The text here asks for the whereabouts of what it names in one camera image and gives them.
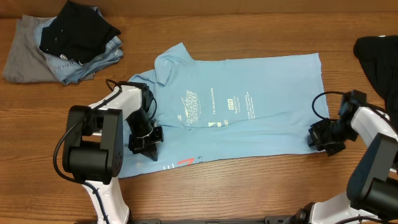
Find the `light blue printed t-shirt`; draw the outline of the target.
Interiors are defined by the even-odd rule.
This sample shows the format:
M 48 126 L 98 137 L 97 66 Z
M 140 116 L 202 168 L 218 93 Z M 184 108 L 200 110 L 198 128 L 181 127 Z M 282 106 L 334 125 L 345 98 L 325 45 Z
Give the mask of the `light blue printed t-shirt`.
M 157 104 L 158 161 L 124 153 L 120 177 L 220 159 L 310 154 L 308 130 L 329 110 L 318 54 L 220 61 L 193 59 L 178 44 L 136 74 Z

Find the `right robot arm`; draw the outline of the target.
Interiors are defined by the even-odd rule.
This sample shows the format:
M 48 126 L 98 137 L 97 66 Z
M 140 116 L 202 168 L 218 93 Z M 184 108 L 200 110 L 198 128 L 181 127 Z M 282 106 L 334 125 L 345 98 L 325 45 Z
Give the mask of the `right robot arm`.
M 353 90 L 341 94 L 337 119 L 322 117 L 311 125 L 308 145 L 328 156 L 361 138 L 367 150 L 349 178 L 345 192 L 324 202 L 311 202 L 285 223 L 392 223 L 397 220 L 397 131 L 383 109 Z

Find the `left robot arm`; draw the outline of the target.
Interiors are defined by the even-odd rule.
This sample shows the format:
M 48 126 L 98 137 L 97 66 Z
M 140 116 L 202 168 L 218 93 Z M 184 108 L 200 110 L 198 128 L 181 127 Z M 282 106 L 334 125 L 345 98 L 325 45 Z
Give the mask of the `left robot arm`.
M 72 106 L 67 130 L 53 153 L 53 167 L 63 179 L 83 186 L 98 223 L 132 223 L 119 185 L 124 148 L 157 161 L 164 140 L 148 112 L 156 105 L 145 83 L 107 80 L 111 93 L 89 106 Z

